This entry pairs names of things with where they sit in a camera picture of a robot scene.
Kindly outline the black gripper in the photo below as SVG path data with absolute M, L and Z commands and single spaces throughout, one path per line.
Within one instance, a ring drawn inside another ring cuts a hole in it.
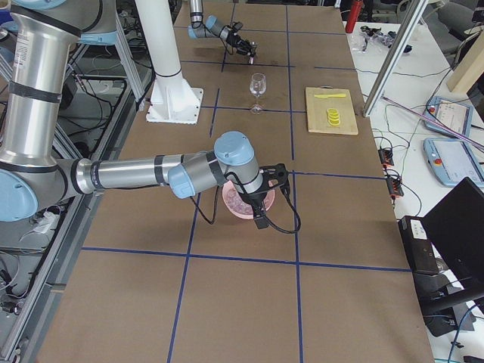
M 226 42 L 235 49 L 237 54 L 249 57 L 250 53 L 256 53 L 258 47 L 256 42 L 249 42 L 242 39 L 237 33 L 230 32 Z
M 253 211 L 253 220 L 258 229 L 264 229 L 269 227 L 264 203 L 267 195 L 268 190 L 258 191 L 254 193 L 240 193 L 242 201 L 251 207 Z

